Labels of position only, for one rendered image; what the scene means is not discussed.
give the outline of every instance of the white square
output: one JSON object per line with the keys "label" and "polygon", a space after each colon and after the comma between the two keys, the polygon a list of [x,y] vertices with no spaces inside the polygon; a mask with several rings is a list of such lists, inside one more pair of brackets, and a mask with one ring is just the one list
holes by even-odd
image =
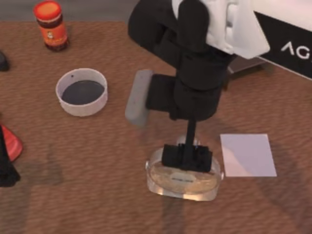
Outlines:
{"label": "white square", "polygon": [[267,134],[221,134],[227,177],[277,176]]}

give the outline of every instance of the white bowl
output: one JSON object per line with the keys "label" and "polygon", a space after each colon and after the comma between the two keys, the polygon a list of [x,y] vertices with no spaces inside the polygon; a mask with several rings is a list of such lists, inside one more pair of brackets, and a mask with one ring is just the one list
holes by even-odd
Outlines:
{"label": "white bowl", "polygon": [[[65,102],[62,99],[64,91],[73,83],[83,80],[95,81],[101,84],[104,87],[104,92],[102,95],[97,100],[84,105],[72,105]],[[105,76],[97,70],[90,68],[75,69],[63,75],[62,78],[58,81],[56,86],[56,94],[61,107],[67,113],[78,117],[91,116],[99,112],[107,103],[107,81]]]}

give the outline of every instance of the red object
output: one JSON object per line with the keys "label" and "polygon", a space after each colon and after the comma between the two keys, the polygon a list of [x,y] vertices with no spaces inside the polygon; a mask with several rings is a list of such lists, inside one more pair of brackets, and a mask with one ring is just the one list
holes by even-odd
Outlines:
{"label": "red object", "polygon": [[3,125],[0,125],[0,127],[2,127],[3,130],[6,150],[8,152],[11,162],[13,162],[20,156],[23,150],[23,145],[21,143],[21,140],[18,139],[18,137],[15,136],[9,129],[7,129]]}
{"label": "red object", "polygon": [[38,3],[34,8],[34,14],[39,20],[53,20],[60,16],[62,8],[53,0],[45,0]]}

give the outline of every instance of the orange lid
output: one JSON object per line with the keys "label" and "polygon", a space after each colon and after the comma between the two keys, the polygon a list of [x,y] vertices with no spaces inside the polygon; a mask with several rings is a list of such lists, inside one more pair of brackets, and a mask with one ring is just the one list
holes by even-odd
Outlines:
{"label": "orange lid", "polygon": [[39,20],[52,20],[61,13],[61,6],[53,0],[40,2],[34,8],[34,14]]}

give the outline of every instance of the transparent container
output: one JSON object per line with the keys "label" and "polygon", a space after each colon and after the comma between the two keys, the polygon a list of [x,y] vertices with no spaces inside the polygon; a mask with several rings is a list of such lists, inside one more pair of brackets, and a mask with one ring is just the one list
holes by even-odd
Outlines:
{"label": "transparent container", "polygon": [[[183,143],[183,140],[185,138],[180,137],[177,143]],[[147,185],[151,192],[195,201],[212,201],[216,198],[224,174],[214,157],[211,171],[201,173],[163,166],[162,152],[163,148],[155,151],[146,162]]]}

